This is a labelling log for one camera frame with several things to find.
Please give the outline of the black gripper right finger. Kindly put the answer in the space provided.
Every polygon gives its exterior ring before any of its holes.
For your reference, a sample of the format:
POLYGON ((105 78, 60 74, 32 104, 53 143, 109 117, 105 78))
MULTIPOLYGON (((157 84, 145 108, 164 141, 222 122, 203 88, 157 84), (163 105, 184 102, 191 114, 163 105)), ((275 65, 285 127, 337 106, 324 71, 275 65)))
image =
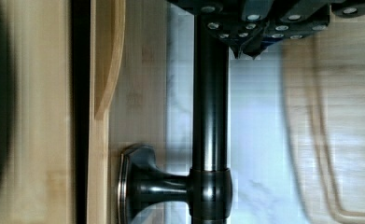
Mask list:
POLYGON ((365 0, 244 0, 244 20, 254 25, 244 54, 260 55, 283 39, 300 39, 325 30, 330 13, 350 19, 365 15, 365 0))

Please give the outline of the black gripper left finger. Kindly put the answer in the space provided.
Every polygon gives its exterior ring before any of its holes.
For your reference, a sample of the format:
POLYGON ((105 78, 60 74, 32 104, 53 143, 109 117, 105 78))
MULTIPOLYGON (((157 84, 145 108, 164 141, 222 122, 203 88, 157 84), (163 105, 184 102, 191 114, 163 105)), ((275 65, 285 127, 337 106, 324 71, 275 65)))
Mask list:
POLYGON ((167 0, 200 17, 211 36, 227 45, 235 58, 256 58, 269 44, 265 33, 274 0, 167 0))

